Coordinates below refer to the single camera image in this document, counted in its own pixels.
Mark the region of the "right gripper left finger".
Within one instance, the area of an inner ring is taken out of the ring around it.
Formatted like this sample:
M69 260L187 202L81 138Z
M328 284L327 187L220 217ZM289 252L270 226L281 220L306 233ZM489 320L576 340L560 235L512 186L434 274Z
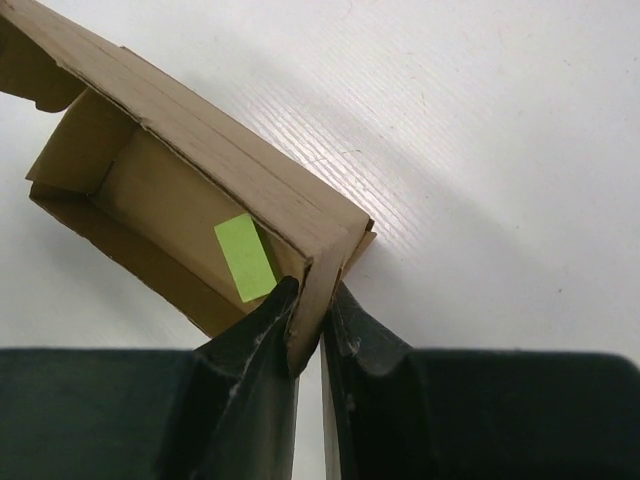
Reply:
M5 349L5 479L288 479L299 284L195 350Z

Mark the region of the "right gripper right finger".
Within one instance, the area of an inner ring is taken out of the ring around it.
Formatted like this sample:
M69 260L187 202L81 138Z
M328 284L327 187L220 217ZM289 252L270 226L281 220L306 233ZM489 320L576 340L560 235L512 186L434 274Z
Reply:
M624 357L416 348L345 286L321 352L330 479L639 475L639 370Z

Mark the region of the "green rectangular block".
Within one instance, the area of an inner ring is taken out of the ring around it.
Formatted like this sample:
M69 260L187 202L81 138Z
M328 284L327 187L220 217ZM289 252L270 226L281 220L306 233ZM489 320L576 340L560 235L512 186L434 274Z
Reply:
M214 232L240 300L249 303L268 295L276 277L252 217L243 213L215 226Z

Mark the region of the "brown cardboard box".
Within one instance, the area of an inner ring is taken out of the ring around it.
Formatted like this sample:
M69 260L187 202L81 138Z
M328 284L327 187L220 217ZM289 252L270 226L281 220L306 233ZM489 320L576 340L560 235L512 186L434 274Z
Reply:
M1 5L1 89L62 118L30 199L209 336L244 301L216 227L248 214L300 284L285 332L299 374L344 274L373 240L350 199L133 51L36 1Z

